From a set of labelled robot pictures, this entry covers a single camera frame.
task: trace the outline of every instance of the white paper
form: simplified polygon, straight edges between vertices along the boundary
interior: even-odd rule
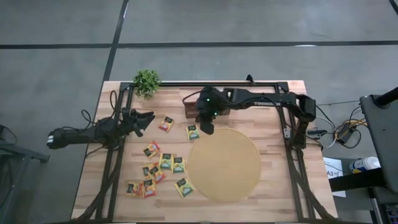
[[[324,157],[323,161],[325,163],[326,171],[328,172],[328,179],[341,177],[343,175],[343,172],[341,171],[343,170],[341,166],[341,160]],[[332,192],[332,194],[337,197],[346,197],[345,190],[339,192]]]

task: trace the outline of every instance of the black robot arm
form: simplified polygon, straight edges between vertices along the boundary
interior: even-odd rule
[[[294,130],[292,146],[305,148],[305,132],[309,122],[316,118],[316,103],[307,95],[295,93],[252,93],[239,88],[217,90],[213,86],[205,86],[197,99],[196,107],[199,115],[200,129],[207,134],[213,134],[213,119],[224,110],[242,110],[251,106],[281,106],[288,108],[298,118]]]
[[[118,121],[112,117],[98,120],[95,125],[85,129],[57,128],[50,132],[47,146],[50,149],[59,149],[69,144],[101,143],[108,149],[118,146],[121,137],[134,131],[138,137],[142,137],[141,130],[145,130],[155,118],[154,112],[139,113],[135,109],[121,109],[123,119]]]

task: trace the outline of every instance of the concrete floor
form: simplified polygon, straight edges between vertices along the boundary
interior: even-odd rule
[[[109,44],[121,5],[0,0],[0,45]],[[120,43],[344,40],[398,40],[398,16],[388,0],[130,0]],[[70,218],[85,146],[52,151],[45,142],[55,128],[85,126],[81,109],[95,113],[108,56],[109,49],[0,50],[0,123],[19,145],[51,155],[48,164],[33,162],[17,223]],[[250,73],[258,80],[305,80],[308,94],[323,104],[396,87],[396,58],[396,45],[118,49],[110,80],[132,80],[143,68],[156,69],[163,80],[242,80]],[[322,108],[339,123],[355,107]],[[362,133],[357,148],[336,144],[324,156],[375,155],[368,131]],[[337,209],[343,220],[370,222],[368,212]]]

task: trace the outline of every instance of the wooden table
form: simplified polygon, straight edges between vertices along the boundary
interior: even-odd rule
[[[298,94],[306,93],[303,81],[288,81],[288,83],[290,91]],[[120,82],[104,83],[96,119],[112,113],[109,95],[111,90],[119,89],[119,84]],[[129,180],[140,181],[144,178],[142,166],[159,161],[159,154],[148,159],[142,151],[150,142],[156,141],[162,152],[188,158],[193,141],[187,139],[185,127],[194,124],[194,119],[185,118],[182,98],[200,89],[201,87],[162,87],[149,101],[134,95],[132,108],[143,112],[155,111],[156,119],[144,131],[142,138],[131,134],[126,139],[114,222],[297,221],[280,119],[276,109],[269,107],[231,111],[229,116],[217,117],[214,121],[216,128],[233,128],[250,137],[261,155],[261,178],[248,198],[236,203],[212,202],[198,191],[194,191],[182,199],[174,183],[183,177],[188,177],[188,173],[172,174],[170,171],[165,171],[166,178],[157,186],[157,196],[145,199],[125,196]],[[253,92],[274,92],[268,87],[247,89]],[[168,133],[158,128],[165,115],[175,120]],[[88,151],[99,146],[90,144]],[[103,149],[85,160],[72,218],[82,214],[98,193],[105,159],[106,150]],[[328,212],[337,217],[320,148],[308,145],[304,150],[304,159],[311,190]],[[106,203],[104,215],[108,211]],[[302,200],[302,205],[305,210],[305,200]]]

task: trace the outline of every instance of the small potted plant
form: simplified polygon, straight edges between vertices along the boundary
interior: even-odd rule
[[[155,70],[139,70],[134,77],[134,88],[138,97],[144,97],[145,100],[151,99],[158,89],[161,81]]]

